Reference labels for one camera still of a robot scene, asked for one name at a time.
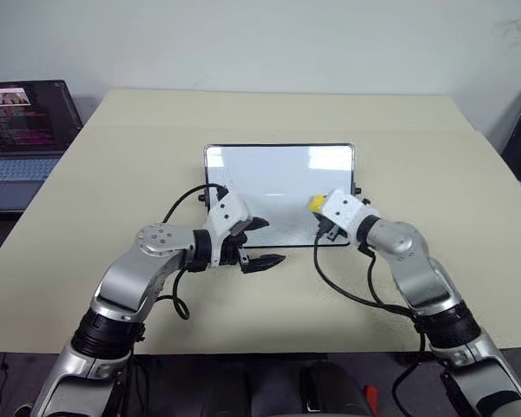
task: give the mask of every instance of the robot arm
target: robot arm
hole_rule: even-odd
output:
[[[441,378],[460,415],[499,416],[508,410],[521,416],[521,384],[415,227],[381,219],[378,211],[340,190],[319,198],[312,210],[345,230],[356,246],[374,248],[386,259],[399,292],[446,367]]]
[[[208,265],[241,264],[243,272],[271,268],[284,259],[250,259],[240,245],[244,231],[268,223],[252,217],[245,203],[226,194],[202,228],[156,223],[139,231],[133,246],[107,270],[74,336],[45,381],[31,415],[102,415],[166,278],[178,269],[204,271]]]

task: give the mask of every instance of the tablet screen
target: tablet screen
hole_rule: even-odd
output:
[[[308,209],[314,195],[333,189],[353,191],[353,146],[208,145],[205,148],[207,182],[238,193],[253,216],[270,226],[247,232],[246,248],[313,246],[318,221]],[[216,201],[214,192],[208,196]],[[345,245],[343,236],[321,245]]]

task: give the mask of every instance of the beige table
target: beige table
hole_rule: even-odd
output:
[[[521,188],[445,97],[282,96],[114,90],[0,251],[0,350],[58,352],[109,264],[137,230],[204,181],[212,142],[351,142],[356,180],[382,215],[411,222],[500,347],[521,346]],[[201,225],[195,199],[174,222]],[[169,303],[147,320],[139,353],[413,350],[402,318],[356,305],[313,270],[308,248],[278,249],[277,268],[186,275],[191,320]],[[360,294],[367,259],[321,253]],[[381,297],[400,301],[387,265]]]

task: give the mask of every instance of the floor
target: floor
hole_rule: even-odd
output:
[[[505,356],[521,380],[521,348],[505,351]],[[53,354],[8,354],[9,378],[3,391],[0,415],[11,416],[19,405],[36,398],[56,356]],[[290,355],[167,355],[141,356],[151,373],[153,416],[199,415],[217,370],[243,368],[250,377],[253,417],[299,413],[299,372],[305,365],[327,358],[354,375],[361,386],[379,389],[379,409],[384,417],[400,416],[392,402],[390,387],[402,367],[390,354],[290,354]],[[421,365],[400,389],[399,395],[412,414],[452,416],[439,380],[440,366]],[[0,385],[3,372],[0,370]],[[132,401],[137,407],[136,399]]]

